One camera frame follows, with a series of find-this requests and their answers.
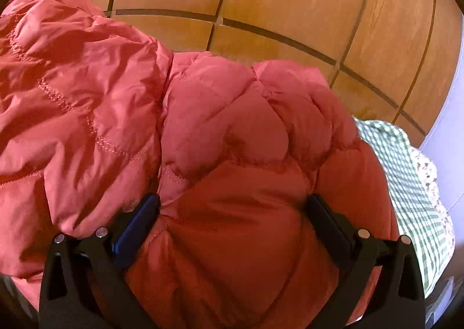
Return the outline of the red quilted puffer jacket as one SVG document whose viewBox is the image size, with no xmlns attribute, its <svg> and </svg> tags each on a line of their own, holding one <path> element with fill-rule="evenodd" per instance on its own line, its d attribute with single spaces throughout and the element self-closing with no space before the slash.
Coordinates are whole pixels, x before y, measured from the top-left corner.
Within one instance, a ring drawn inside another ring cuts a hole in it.
<svg viewBox="0 0 464 329">
<path fill-rule="evenodd" d="M 380 239 L 387 181 L 312 67 L 175 53 L 92 0 L 1 13 L 1 273 L 32 305 L 54 236 L 154 191 L 126 280 L 163 328 L 305 328 L 338 271 L 303 214 L 319 194 Z"/>
</svg>

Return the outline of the black smartphone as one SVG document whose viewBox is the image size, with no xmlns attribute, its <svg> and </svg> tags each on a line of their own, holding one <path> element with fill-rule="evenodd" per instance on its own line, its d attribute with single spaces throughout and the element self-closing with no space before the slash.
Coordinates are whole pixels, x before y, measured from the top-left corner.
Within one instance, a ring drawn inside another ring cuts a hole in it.
<svg viewBox="0 0 464 329">
<path fill-rule="evenodd" d="M 454 277 L 438 282 L 433 292 L 425 299 L 425 327 L 431 328 L 451 304 L 454 294 Z"/>
</svg>

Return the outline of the green checkered bed sheet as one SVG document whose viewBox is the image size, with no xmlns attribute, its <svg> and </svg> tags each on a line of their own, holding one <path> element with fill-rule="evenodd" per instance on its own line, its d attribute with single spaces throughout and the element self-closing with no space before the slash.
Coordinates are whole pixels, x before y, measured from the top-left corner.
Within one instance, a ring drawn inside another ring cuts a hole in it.
<svg viewBox="0 0 464 329">
<path fill-rule="evenodd" d="M 384 169 L 400 234 L 412 240 L 429 296 L 453 254 L 446 249 L 444 227 L 414 168 L 412 145 L 401 128 L 388 122 L 356 118 L 355 123 Z"/>
</svg>

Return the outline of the floral bed cover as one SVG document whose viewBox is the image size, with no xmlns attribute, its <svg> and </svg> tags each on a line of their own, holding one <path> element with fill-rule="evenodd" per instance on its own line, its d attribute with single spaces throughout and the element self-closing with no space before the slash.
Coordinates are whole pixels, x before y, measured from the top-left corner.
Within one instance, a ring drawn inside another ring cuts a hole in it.
<svg viewBox="0 0 464 329">
<path fill-rule="evenodd" d="M 455 250 L 454 225 L 451 216 L 441 202 L 440 191 L 437 184 L 437 168 L 433 161 L 421 153 L 416 147 L 409 147 L 409 152 L 418 178 L 444 227 L 446 249 L 450 254 L 453 254 Z"/>
</svg>

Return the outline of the wooden wardrobe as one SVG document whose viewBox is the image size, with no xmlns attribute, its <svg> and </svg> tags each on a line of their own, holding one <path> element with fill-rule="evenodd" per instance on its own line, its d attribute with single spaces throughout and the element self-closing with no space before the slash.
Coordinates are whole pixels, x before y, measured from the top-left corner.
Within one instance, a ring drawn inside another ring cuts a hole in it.
<svg viewBox="0 0 464 329">
<path fill-rule="evenodd" d="M 462 43 L 455 0 L 94 0 L 175 51 L 317 67 L 348 110 L 427 139 Z"/>
</svg>

